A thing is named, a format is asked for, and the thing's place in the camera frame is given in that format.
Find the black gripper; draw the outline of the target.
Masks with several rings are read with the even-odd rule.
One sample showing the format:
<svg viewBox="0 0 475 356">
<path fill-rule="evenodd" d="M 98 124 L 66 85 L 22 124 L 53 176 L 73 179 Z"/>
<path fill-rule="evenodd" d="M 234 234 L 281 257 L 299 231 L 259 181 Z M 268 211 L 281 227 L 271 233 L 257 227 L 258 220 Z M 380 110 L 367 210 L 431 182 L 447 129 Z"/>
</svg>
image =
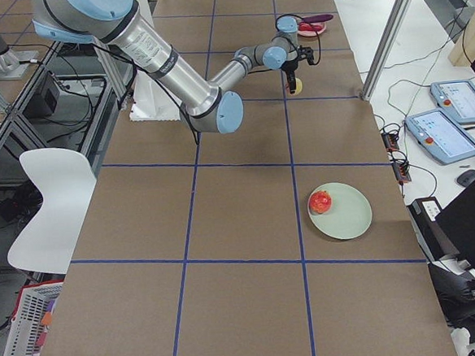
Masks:
<svg viewBox="0 0 475 356">
<path fill-rule="evenodd" d="M 299 67 L 299 62 L 307 61 L 309 65 L 315 65 L 313 49 L 309 47 L 299 46 L 297 49 L 287 54 L 286 61 L 281 65 L 281 70 L 285 73 L 286 89 L 291 93 L 296 92 L 297 81 L 294 75 Z"/>
</svg>

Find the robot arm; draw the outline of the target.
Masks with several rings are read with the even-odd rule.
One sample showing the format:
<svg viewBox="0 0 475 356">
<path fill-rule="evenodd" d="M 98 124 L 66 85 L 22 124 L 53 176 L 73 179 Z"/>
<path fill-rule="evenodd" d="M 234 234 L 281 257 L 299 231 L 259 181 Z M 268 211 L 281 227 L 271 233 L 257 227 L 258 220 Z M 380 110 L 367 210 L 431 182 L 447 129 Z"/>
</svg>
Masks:
<svg viewBox="0 0 475 356">
<path fill-rule="evenodd" d="M 145 72 L 172 98 L 181 122 L 193 132 L 239 129 L 244 108 L 233 87 L 252 69 L 282 70 L 290 92 L 297 93 L 299 62 L 315 62 L 312 48 L 298 42 L 296 15 L 277 17 L 270 42 L 239 49 L 223 70 L 205 80 L 142 17 L 137 0 L 31 0 L 31 5 L 37 35 L 81 44 L 98 39 L 119 47 L 124 62 Z"/>
</svg>

